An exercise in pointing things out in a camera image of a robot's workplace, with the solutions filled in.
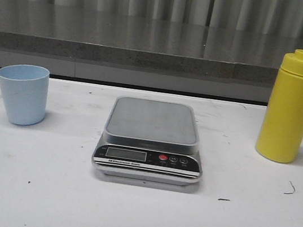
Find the light blue plastic cup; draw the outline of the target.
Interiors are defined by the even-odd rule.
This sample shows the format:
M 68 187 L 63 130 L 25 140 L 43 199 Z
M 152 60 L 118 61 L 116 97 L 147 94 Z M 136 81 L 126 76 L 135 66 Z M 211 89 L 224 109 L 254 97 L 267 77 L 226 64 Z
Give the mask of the light blue plastic cup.
M 35 65 L 0 68 L 0 89 L 9 122 L 32 125 L 45 117 L 50 71 Z

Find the yellow squeeze bottle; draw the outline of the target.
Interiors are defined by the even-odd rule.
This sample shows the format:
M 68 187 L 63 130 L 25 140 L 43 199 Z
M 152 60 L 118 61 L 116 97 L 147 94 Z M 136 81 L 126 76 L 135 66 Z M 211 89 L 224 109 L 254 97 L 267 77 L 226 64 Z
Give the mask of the yellow squeeze bottle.
M 303 140 L 303 49 L 286 53 L 255 144 L 265 158 L 293 162 Z

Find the silver digital kitchen scale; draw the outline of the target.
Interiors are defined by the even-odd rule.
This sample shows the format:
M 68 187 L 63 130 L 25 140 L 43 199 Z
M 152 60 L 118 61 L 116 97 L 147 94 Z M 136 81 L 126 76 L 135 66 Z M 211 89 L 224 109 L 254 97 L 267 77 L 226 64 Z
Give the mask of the silver digital kitchen scale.
M 192 107 L 118 97 L 91 161 L 107 176 L 182 187 L 199 183 L 203 169 Z

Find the stainless steel back counter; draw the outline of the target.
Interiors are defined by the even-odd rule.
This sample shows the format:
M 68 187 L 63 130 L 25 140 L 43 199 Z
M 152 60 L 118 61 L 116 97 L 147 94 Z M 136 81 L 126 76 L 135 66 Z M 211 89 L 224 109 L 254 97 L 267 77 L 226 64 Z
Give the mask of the stainless steel back counter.
M 265 104 L 296 49 L 303 39 L 0 0 L 0 67 L 64 79 Z

